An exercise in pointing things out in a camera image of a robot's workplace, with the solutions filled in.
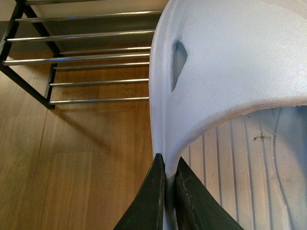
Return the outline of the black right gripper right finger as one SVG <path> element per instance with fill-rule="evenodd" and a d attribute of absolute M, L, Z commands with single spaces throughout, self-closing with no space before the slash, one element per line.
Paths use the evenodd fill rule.
<path fill-rule="evenodd" d="M 180 230 L 241 230 L 180 158 L 175 178 L 175 209 Z"/>

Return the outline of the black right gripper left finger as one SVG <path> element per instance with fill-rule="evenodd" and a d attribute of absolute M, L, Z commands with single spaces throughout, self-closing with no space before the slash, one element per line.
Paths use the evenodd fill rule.
<path fill-rule="evenodd" d="M 161 230 L 165 203 L 165 164 L 157 153 L 133 202 L 116 230 Z"/>

